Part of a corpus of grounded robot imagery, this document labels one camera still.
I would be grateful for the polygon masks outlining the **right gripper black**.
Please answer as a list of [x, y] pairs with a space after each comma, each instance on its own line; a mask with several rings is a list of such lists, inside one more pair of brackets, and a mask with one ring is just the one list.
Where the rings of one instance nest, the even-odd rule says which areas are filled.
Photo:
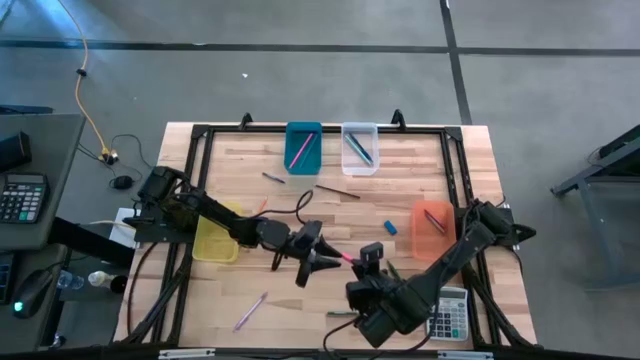
[[383, 255], [380, 242], [363, 247], [352, 266], [357, 281], [347, 283], [349, 307], [359, 313], [356, 328], [374, 348], [396, 332], [402, 320], [402, 312], [394, 302], [399, 282], [381, 269]]

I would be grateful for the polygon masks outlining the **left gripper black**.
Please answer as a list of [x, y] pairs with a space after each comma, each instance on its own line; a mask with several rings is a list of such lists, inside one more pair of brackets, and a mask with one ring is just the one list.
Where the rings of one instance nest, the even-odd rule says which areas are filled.
[[321, 227], [320, 221], [309, 220], [285, 245], [284, 254], [299, 261], [295, 283], [300, 288], [307, 285], [313, 272], [341, 266], [338, 260], [330, 257], [341, 257], [342, 253], [330, 245], [323, 235], [320, 235]]

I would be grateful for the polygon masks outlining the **thin dark brown pencil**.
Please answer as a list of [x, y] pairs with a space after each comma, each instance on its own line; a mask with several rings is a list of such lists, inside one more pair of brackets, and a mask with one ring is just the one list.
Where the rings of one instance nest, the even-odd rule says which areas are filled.
[[326, 186], [323, 186], [323, 185], [320, 185], [320, 184], [315, 184], [315, 188], [318, 188], [318, 189], [321, 189], [321, 190], [325, 190], [325, 191], [329, 191], [329, 192], [332, 192], [332, 193], [336, 193], [336, 194], [339, 194], [339, 195], [344, 195], [344, 196], [347, 196], [347, 197], [353, 198], [353, 199], [358, 199], [358, 200], [361, 199], [361, 197], [358, 196], [358, 195], [351, 194], [351, 193], [348, 193], [346, 191], [342, 191], [342, 190], [326, 187]]

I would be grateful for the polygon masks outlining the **translucent purple pen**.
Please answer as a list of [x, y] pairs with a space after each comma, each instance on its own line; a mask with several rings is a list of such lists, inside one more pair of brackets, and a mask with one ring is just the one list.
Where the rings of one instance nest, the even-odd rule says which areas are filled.
[[268, 297], [268, 292], [264, 292], [256, 302], [245, 312], [245, 314], [240, 318], [240, 320], [235, 324], [233, 328], [233, 332], [238, 332], [241, 328], [246, 324], [246, 322], [250, 319], [252, 314], [259, 308], [259, 306], [266, 300]]

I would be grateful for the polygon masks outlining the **red crayon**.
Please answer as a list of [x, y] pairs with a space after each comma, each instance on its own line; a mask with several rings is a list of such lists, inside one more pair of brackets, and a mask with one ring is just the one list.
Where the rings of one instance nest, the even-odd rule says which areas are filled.
[[431, 210], [424, 210], [425, 217], [431, 222], [431, 224], [440, 232], [445, 233], [447, 230], [446, 214], [443, 212], [433, 212]]

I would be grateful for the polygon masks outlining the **pink pencil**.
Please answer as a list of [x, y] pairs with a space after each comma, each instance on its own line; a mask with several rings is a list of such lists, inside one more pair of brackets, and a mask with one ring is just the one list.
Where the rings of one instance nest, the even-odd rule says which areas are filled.
[[307, 136], [306, 140], [304, 141], [304, 143], [302, 144], [302, 146], [300, 147], [300, 149], [296, 153], [295, 157], [293, 158], [293, 160], [289, 164], [289, 169], [292, 169], [295, 166], [295, 164], [298, 162], [299, 158], [301, 157], [302, 153], [304, 152], [304, 150], [307, 148], [307, 146], [313, 140], [314, 137], [315, 137], [314, 133], [309, 133], [309, 135]]

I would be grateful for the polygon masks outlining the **yellow plastic bin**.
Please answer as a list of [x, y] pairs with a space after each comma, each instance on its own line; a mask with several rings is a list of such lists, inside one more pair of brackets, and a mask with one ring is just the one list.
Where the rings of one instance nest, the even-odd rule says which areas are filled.
[[192, 257], [198, 261], [228, 264], [236, 261], [239, 245], [227, 230], [200, 216], [196, 228]]

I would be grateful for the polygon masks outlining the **orange plastic bin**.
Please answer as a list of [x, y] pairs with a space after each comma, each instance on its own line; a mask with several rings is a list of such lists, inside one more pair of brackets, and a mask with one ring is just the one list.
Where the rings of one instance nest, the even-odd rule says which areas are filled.
[[[424, 210], [446, 214], [447, 230], [441, 234], [425, 217]], [[434, 262], [456, 242], [454, 207], [445, 201], [417, 201], [411, 213], [412, 256], [421, 261]]]

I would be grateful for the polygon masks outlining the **clear plastic bin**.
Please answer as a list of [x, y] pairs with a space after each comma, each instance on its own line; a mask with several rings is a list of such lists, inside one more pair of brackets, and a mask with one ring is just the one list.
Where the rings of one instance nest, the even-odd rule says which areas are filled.
[[[373, 165], [367, 166], [352, 150], [345, 136], [352, 133], [373, 159]], [[350, 176], [372, 176], [380, 166], [378, 126], [369, 122], [345, 122], [341, 126], [342, 172]]]

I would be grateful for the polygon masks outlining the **white desk calculator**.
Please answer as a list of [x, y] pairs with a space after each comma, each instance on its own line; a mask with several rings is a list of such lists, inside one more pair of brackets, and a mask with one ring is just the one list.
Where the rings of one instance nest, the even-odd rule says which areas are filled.
[[442, 287], [440, 290], [437, 321], [431, 316], [425, 323], [425, 333], [431, 328], [434, 340], [463, 342], [468, 339], [470, 328], [468, 310], [468, 291], [459, 287]]

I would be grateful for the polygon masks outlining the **teal pen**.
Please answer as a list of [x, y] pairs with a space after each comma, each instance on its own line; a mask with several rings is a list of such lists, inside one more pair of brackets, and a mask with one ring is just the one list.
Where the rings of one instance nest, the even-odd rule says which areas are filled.
[[352, 150], [361, 158], [361, 160], [367, 166], [371, 166], [372, 165], [372, 162], [369, 159], [369, 157], [365, 154], [363, 149], [360, 146], [357, 145], [357, 143], [354, 141], [353, 137], [350, 134], [345, 136], [345, 140], [349, 144], [349, 146], [352, 148]]

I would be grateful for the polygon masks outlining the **teal plastic bin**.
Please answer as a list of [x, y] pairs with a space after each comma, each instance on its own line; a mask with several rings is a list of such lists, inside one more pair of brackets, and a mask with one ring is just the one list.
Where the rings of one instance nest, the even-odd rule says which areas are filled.
[[[318, 134], [310, 157], [305, 165], [300, 168], [298, 162], [292, 169], [289, 164], [306, 140], [309, 133]], [[284, 167], [291, 175], [313, 176], [318, 175], [322, 165], [322, 125], [318, 122], [290, 122], [285, 130]]]

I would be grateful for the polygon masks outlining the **white flat box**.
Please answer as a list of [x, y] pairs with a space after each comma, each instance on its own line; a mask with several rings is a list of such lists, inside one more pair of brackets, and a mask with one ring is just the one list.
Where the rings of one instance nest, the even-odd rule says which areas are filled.
[[134, 216], [133, 208], [119, 208], [112, 226], [109, 239], [131, 249], [137, 249], [139, 244], [134, 240], [136, 230], [127, 227], [124, 219]]

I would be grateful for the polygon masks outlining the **white bottle black cap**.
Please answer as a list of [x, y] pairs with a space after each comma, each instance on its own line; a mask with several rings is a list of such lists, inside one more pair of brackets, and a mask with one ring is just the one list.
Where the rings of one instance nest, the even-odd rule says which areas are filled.
[[122, 294], [126, 290], [128, 277], [125, 275], [112, 275], [104, 271], [95, 271], [87, 277], [93, 287], [101, 287], [115, 294]]

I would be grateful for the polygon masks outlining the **black desk support beam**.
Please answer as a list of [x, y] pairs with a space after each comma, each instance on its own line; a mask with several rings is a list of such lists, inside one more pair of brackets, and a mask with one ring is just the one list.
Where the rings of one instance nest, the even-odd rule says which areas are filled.
[[135, 253], [131, 248], [59, 217], [52, 223], [48, 242], [65, 245], [74, 251], [120, 267], [129, 267]]

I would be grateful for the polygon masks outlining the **clear water bottle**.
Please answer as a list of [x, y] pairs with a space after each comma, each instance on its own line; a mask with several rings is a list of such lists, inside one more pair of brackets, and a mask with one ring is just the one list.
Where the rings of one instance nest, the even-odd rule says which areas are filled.
[[84, 278], [66, 270], [61, 270], [57, 280], [57, 288], [62, 290], [79, 290], [84, 286]]

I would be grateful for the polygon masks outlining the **grey office desk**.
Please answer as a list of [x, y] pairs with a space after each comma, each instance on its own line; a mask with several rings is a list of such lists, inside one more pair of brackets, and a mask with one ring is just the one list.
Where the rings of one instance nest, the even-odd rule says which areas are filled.
[[[0, 252], [17, 254], [16, 284], [20, 284], [33, 271], [49, 265], [54, 266], [52, 273], [57, 274], [58, 263], [69, 256], [66, 246], [49, 241], [49, 234], [84, 123], [84, 118], [79, 115], [0, 116], [0, 140], [20, 131], [30, 138], [32, 161], [16, 171], [44, 174], [49, 185], [45, 207], [36, 223], [0, 223]], [[51, 285], [41, 308], [28, 319], [15, 317], [11, 305], [0, 305], [0, 356], [32, 352], [39, 348], [55, 291], [55, 286]]]

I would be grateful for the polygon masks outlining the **black computer mouse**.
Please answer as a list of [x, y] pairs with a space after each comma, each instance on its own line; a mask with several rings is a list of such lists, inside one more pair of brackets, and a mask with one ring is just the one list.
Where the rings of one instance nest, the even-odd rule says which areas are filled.
[[17, 289], [12, 303], [12, 313], [16, 318], [28, 319], [40, 309], [46, 293], [53, 281], [50, 270], [39, 269], [29, 274]]

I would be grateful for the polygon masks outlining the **grey metal table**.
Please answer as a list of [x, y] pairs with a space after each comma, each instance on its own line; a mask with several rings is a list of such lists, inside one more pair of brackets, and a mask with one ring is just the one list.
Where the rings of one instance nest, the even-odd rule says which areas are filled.
[[640, 285], [640, 272], [622, 270], [622, 252], [606, 238], [606, 221], [592, 195], [593, 184], [640, 185], [640, 125], [623, 133], [587, 156], [589, 166], [560, 184], [550, 188], [556, 198], [576, 190], [594, 232], [596, 243], [604, 255], [608, 274], [587, 286], [588, 291], [606, 291]]

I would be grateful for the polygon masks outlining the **black desk calculator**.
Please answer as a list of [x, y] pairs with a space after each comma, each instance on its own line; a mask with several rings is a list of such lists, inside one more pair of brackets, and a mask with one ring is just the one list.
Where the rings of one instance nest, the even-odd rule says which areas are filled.
[[48, 181], [44, 174], [5, 174], [0, 191], [0, 223], [37, 223], [47, 196]]

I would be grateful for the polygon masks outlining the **black keyboard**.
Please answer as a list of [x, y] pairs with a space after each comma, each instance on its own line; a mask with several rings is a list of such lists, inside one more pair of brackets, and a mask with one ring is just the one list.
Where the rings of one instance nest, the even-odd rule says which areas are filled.
[[10, 302], [14, 278], [15, 254], [0, 252], [0, 305]]

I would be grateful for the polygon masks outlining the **black speaker box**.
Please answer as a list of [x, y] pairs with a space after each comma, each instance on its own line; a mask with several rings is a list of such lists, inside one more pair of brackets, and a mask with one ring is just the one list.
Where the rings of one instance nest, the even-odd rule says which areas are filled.
[[32, 161], [30, 137], [19, 132], [0, 140], [0, 173]]

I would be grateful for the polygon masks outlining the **black flat panel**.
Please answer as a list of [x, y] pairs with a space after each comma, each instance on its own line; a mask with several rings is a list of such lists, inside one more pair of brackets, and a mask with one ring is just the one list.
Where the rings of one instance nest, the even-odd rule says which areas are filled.
[[0, 115], [52, 114], [54, 110], [45, 106], [0, 105]]

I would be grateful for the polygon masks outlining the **silver metal bracket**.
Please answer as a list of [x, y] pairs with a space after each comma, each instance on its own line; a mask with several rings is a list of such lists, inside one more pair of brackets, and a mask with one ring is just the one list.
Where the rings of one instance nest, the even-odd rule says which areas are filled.
[[437, 352], [438, 360], [494, 360], [491, 352], [442, 350]]
[[158, 360], [211, 360], [215, 356], [215, 348], [165, 349], [159, 352]]

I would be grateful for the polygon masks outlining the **black aluminium table frame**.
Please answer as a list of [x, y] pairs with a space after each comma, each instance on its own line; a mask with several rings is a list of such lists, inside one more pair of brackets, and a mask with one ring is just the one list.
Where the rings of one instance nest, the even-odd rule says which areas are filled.
[[[378, 135], [380, 166], [372, 176], [345, 175], [341, 168], [341, 129], [323, 135], [322, 166], [315, 176], [292, 176], [284, 167], [285, 128], [275, 123], [251, 123], [244, 131], [233, 124], [216, 126], [214, 135], [199, 141], [194, 174], [205, 175], [207, 193], [244, 215], [256, 213], [263, 199], [272, 219], [298, 228], [305, 219], [322, 222], [325, 239], [351, 255], [370, 243], [384, 247], [403, 276], [425, 270], [412, 256], [411, 213], [420, 200], [464, 204], [468, 195], [500, 202], [503, 191], [489, 132], [484, 126], [464, 126], [461, 138], [466, 161], [455, 150], [452, 129], [412, 125]], [[283, 179], [272, 181], [262, 172]], [[315, 184], [346, 191], [353, 199], [315, 188]], [[391, 235], [384, 227], [391, 221]], [[179, 345], [215, 349], [337, 349], [364, 350], [368, 344], [350, 317], [328, 317], [328, 311], [348, 311], [345, 285], [354, 277], [347, 264], [314, 273], [307, 285], [295, 284], [298, 264], [286, 259], [277, 270], [263, 249], [243, 250], [233, 263], [196, 261], [191, 270]], [[268, 297], [238, 332], [235, 324], [264, 293]]]

